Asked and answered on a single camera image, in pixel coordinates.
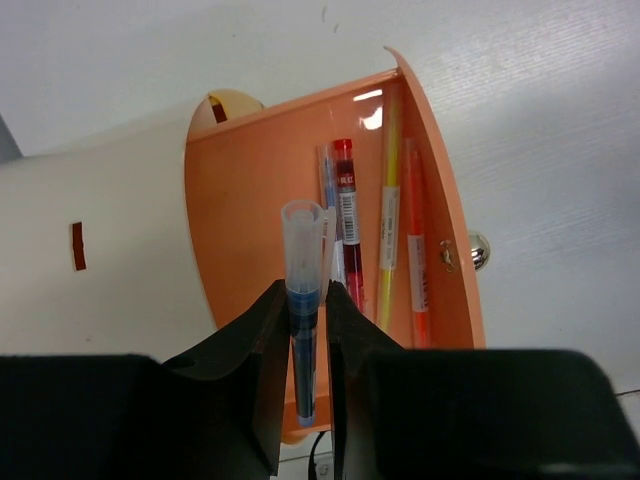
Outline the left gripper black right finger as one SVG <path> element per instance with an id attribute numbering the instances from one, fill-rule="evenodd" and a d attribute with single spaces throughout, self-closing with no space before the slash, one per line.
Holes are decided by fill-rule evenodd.
<path id="1" fill-rule="evenodd" d="M 329 284 L 326 327 L 334 477 L 377 479 L 370 363 L 403 348 L 362 314 L 339 282 Z"/>

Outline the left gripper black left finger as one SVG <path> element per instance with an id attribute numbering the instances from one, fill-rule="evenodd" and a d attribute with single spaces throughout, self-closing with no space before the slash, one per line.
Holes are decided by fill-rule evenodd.
<path id="1" fill-rule="evenodd" d="M 177 384 L 169 453 L 175 475 L 278 471 L 289 359 L 285 285 L 165 361 Z"/>

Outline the clear blue-cap pen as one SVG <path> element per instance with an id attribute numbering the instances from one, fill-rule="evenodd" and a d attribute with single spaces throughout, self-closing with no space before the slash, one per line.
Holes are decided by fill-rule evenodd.
<path id="1" fill-rule="evenodd" d="M 344 249 L 340 221 L 340 208 L 337 190 L 337 178 L 332 151 L 328 144 L 317 148 L 319 160 L 319 177 L 321 185 L 321 200 L 324 208 L 333 207 L 336 211 L 336 233 L 332 260 L 331 279 L 346 285 L 344 266 Z"/>

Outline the yellow pencil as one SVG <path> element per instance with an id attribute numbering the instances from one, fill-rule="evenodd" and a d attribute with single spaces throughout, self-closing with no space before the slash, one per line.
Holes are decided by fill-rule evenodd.
<path id="1" fill-rule="evenodd" d="M 383 106 L 383 169 L 379 248 L 377 325 L 387 332 L 392 313 L 393 275 L 397 262 L 399 230 L 399 155 L 402 117 L 402 90 L 392 84 L 385 91 Z"/>

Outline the blue gel pen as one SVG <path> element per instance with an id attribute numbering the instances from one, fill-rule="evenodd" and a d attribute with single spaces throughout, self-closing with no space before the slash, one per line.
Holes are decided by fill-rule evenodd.
<path id="1" fill-rule="evenodd" d="M 294 200 L 282 208 L 281 220 L 296 415 L 300 426 L 310 427 L 315 421 L 318 311 L 331 276 L 336 211 Z"/>

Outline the red gel pen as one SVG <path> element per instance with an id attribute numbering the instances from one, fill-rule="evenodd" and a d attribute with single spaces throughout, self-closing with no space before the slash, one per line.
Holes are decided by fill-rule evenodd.
<path id="1" fill-rule="evenodd" d="M 345 138 L 333 141 L 347 288 L 358 309 L 364 312 L 366 300 L 352 150 L 351 139 Z"/>

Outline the cream cabinet with legs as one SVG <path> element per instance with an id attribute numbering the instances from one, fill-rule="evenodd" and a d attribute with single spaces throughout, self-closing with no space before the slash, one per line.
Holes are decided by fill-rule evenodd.
<path id="1" fill-rule="evenodd" d="M 1 167 L 1 351 L 166 360 L 215 330 L 185 205 L 187 137 L 257 112 L 230 89 Z"/>

